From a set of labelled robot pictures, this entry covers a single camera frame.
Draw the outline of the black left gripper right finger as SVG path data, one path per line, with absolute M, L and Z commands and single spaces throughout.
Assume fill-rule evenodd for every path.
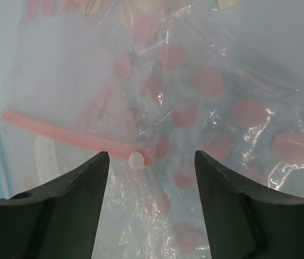
M 304 198 L 263 186 L 197 151 L 212 258 L 304 258 Z

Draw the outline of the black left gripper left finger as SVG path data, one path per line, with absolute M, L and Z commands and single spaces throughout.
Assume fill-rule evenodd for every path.
M 90 258 L 109 170 L 100 152 L 78 168 L 0 199 L 0 258 Z

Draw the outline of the clear bag pink dots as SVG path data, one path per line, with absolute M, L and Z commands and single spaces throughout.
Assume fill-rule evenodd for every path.
M 0 115 L 11 195 L 100 151 L 93 258 L 208 258 L 195 152 L 304 197 L 304 80 L 211 17 L 213 1 L 23 1 Z

